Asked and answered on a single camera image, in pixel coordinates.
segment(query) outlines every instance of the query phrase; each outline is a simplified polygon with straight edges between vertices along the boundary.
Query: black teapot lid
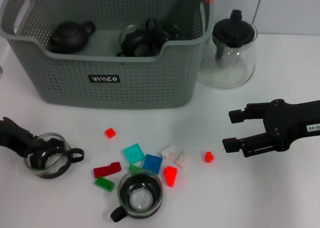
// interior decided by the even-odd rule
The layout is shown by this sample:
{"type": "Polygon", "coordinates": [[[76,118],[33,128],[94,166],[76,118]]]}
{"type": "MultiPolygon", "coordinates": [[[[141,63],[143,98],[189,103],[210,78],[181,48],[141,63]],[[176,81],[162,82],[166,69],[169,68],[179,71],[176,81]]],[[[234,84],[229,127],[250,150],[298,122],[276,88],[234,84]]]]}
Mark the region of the black teapot lid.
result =
{"type": "Polygon", "coordinates": [[[233,10],[230,18],[216,23],[213,35],[230,48],[240,48],[254,40],[255,30],[249,23],[242,20],[240,10],[233,10]]]}
{"type": "Polygon", "coordinates": [[[65,22],[63,24],[60,24],[56,32],[59,36],[74,36],[76,35],[81,28],[81,25],[75,22],[65,22]]]}

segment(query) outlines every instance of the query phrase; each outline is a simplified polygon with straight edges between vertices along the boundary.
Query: perforated basket wall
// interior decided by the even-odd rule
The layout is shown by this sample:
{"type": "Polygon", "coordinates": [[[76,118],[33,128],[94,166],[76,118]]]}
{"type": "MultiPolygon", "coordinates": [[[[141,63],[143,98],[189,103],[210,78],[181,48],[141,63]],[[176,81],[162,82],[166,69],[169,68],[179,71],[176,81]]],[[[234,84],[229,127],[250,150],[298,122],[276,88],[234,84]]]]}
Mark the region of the perforated basket wall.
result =
{"type": "Polygon", "coordinates": [[[213,2],[206,0],[30,0],[21,24],[16,17],[25,0],[4,0],[0,35],[8,39],[40,95],[48,102],[98,108],[173,108],[193,94],[204,45],[214,26],[213,2]],[[98,34],[121,30],[146,19],[177,24],[189,41],[168,42],[156,57],[106,57],[98,40],[88,53],[59,55],[46,50],[62,22],[93,21],[98,34]],[[120,82],[92,83],[116,75],[120,82]]]}

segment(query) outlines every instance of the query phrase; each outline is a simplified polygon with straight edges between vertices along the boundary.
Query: black cup handle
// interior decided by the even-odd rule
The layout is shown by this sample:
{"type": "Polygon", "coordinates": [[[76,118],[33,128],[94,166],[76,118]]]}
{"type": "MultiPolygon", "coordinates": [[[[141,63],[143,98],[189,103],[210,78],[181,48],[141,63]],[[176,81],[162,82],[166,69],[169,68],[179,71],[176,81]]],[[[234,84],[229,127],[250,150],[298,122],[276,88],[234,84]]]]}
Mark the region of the black cup handle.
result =
{"type": "Polygon", "coordinates": [[[114,222],[118,222],[123,218],[125,218],[126,216],[127,216],[126,210],[122,206],[120,206],[111,213],[110,218],[114,222]]]}
{"type": "Polygon", "coordinates": [[[71,163],[77,163],[83,161],[85,158],[85,152],[82,149],[74,148],[69,151],[69,158],[71,163]],[[80,154],[80,157],[73,158],[73,154],[80,154]]]}
{"type": "Polygon", "coordinates": [[[91,36],[92,34],[95,33],[96,31],[96,26],[93,22],[91,21],[86,21],[84,23],[81,24],[81,26],[83,26],[86,31],[88,32],[88,35],[91,36]]]}

